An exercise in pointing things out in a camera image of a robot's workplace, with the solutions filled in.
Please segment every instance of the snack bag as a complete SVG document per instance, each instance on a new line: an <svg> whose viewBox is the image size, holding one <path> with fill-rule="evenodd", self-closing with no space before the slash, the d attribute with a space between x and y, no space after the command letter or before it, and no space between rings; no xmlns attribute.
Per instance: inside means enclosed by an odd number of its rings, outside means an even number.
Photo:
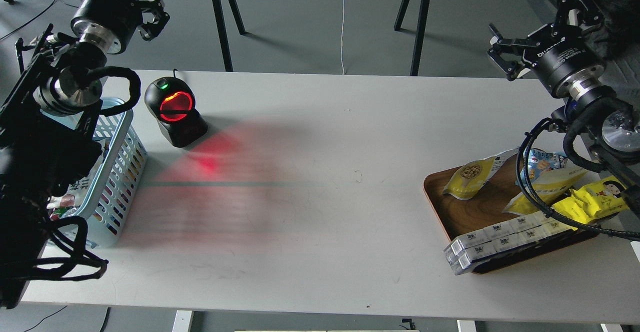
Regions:
<svg viewBox="0 0 640 332"><path fill-rule="evenodd" d="M625 187L618 179L613 176L607 177L598 182L585 184L578 190L571 190L571 196L553 204L553 208L564 216L589 224L628 209L621 196L624 190Z"/></svg>
<svg viewBox="0 0 640 332"><path fill-rule="evenodd" d="M567 160L567 157L560 153L547 153L542 149L531 149L526 159L528 178L534 182L540 175L550 170L565 168ZM524 171L525 168L522 168L520 177L523 182L526 182Z"/></svg>
<svg viewBox="0 0 640 332"><path fill-rule="evenodd" d="M94 181L94 177L98 174L100 166L105 161L107 152L109 151L109 144L111 138L101 138L96 140L102 147L102 154L98 157L98 160L89 171L87 177L83 177L79 181L71 184L66 190L66 194L62 197L51 197L46 205L49 217L51 220L57 220L66 216L71 216L78 210L78 207L82 205L89 193L91 183Z"/></svg>
<svg viewBox="0 0 640 332"><path fill-rule="evenodd" d="M460 200L473 198L503 166L503 163L517 152L518 149L510 149L489 158L466 163L455 171L444 186L442 194L450 194Z"/></svg>
<svg viewBox="0 0 640 332"><path fill-rule="evenodd" d="M532 186L540 198L548 204L560 197L562 193L565 193L569 187L578 182L586 173L587 170L579 166L554 169L540 175ZM502 212L528 215L538 210L538 207L535 207L522 193L519 193L510 200Z"/></svg>

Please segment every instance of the blue plastic basket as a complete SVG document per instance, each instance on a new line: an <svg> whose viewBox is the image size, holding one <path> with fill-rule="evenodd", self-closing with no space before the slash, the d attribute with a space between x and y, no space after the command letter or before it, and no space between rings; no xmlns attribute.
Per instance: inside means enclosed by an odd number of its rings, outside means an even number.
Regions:
<svg viewBox="0 0 640 332"><path fill-rule="evenodd" d="M122 103L122 99L105 98L102 108ZM51 118L73 128L79 117ZM118 241L140 183L147 162L147 151L131 126L132 120L131 110L112 117L99 117L93 136L110 138L107 155L80 207L63 215L81 216L87 221L89 248L110 247ZM76 228L72 226L61 228L60 231L71 239L76 236Z"/></svg>

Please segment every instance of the robotic arm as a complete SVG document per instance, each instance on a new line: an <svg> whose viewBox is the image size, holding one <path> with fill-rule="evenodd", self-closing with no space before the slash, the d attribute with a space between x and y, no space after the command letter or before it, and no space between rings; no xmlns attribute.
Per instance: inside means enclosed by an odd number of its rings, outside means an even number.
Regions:
<svg viewBox="0 0 640 332"><path fill-rule="evenodd" d="M599 81L606 63L587 47L583 38L602 26L602 14L592 0L549 1L557 8L555 21L540 27L526 39L505 39L493 24L489 25L494 38L487 55L509 81L532 70L552 97L566 100L566 106L554 111L553 118L542 121L526 134L520 154L528 154L533 140L543 129L566 133L563 148L567 156L587 170L606 170L615 175L626 188L622 192L625 201L640 218L640 176L627 166L640 161L638 112L631 104L618 99L613 88ZM569 23L573 12L576 12L575 26ZM505 55L516 56L516 59L505 60ZM574 150L574 140L581 134L592 140L590 152L595 161L579 156ZM520 185L524 195L547 216L583 229L633 240L640 238L640 233L590 227L563 218L537 199L535 191L527 191L530 182Z"/></svg>
<svg viewBox="0 0 640 332"><path fill-rule="evenodd" d="M153 14L144 23L143 13ZM87 222L72 216L50 220L48 199L66 193L69 184L89 174L101 153L92 140L99 115L116 115L137 103L140 79L128 68L105 67L106 54L126 50L134 32L152 40L169 21L162 0L84 0L71 20L74 36L52 34L49 25L35 45L20 39L16 53L21 77L0 108L0 305L15 307L26 282L34 279L99 278L107 261L86 250ZM33 50L25 69L23 52ZM102 77L129 81L124 104L101 109ZM81 113L70 129L42 113ZM75 240L58 231L76 225ZM39 258L51 239L69 257ZM46 264L60 264L41 268ZM66 277L78 264L95 273Z"/></svg>

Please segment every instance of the red scanner light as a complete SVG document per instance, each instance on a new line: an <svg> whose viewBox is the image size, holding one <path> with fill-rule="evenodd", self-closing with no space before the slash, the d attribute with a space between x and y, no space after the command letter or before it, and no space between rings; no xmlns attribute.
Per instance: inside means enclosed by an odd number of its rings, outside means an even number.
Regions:
<svg viewBox="0 0 640 332"><path fill-rule="evenodd" d="M187 117L186 113L194 108L194 98L187 92L175 92L167 96L160 104L160 117L166 122L178 122Z"/></svg>

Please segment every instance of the wooden tray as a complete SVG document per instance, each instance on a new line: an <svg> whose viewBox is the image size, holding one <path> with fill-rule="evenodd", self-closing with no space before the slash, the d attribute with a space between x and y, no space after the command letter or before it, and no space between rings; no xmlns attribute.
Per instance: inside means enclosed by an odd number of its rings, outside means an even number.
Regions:
<svg viewBox="0 0 640 332"><path fill-rule="evenodd" d="M460 234L476 231L492 224L516 217L512 213L502 213L507 203L521 192L515 184L516 156L509 158L498 172L480 189L475 197L459 200L452 195L443 195L442 190L453 174L460 168L451 168L429 175L424 180L424 192L433 207L449 241ZM567 231L558 234L535 247L516 254L492 259L476 267L474 273L486 273L530 259L552 250L588 240L595 232Z"/></svg>

